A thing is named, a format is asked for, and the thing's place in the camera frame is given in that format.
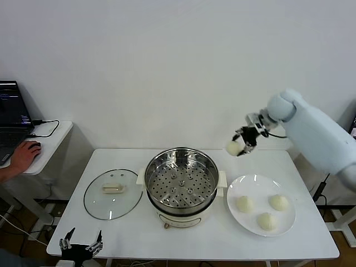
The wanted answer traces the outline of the bare person hand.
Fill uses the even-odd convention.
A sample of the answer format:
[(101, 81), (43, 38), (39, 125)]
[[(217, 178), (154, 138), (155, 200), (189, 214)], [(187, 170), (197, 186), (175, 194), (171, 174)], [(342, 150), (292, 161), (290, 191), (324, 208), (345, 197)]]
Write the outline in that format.
[(21, 174), (25, 172), (34, 159), (41, 153), (41, 144), (37, 141), (23, 141), (14, 151), (11, 157), (10, 167)]

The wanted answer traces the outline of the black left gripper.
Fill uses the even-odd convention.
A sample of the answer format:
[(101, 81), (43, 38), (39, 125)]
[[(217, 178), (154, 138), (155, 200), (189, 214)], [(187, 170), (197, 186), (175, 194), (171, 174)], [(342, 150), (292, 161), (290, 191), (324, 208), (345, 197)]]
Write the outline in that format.
[(72, 228), (63, 239), (60, 239), (59, 245), (61, 248), (62, 260), (69, 260), (74, 262), (84, 262), (90, 260), (93, 255), (97, 255), (103, 248), (102, 231), (98, 233), (96, 241), (91, 245), (72, 244), (70, 243), (71, 237), (75, 231)]

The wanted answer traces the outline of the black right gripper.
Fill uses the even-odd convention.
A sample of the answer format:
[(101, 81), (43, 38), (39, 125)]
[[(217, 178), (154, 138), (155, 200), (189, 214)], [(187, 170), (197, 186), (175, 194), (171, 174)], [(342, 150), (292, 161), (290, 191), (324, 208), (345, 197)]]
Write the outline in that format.
[(244, 140), (245, 146), (237, 154), (237, 156), (242, 156), (251, 153), (255, 146), (257, 145), (257, 138), (263, 135), (264, 131), (261, 128), (244, 126), (235, 131), (232, 137), (233, 141), (236, 141), (240, 136)]

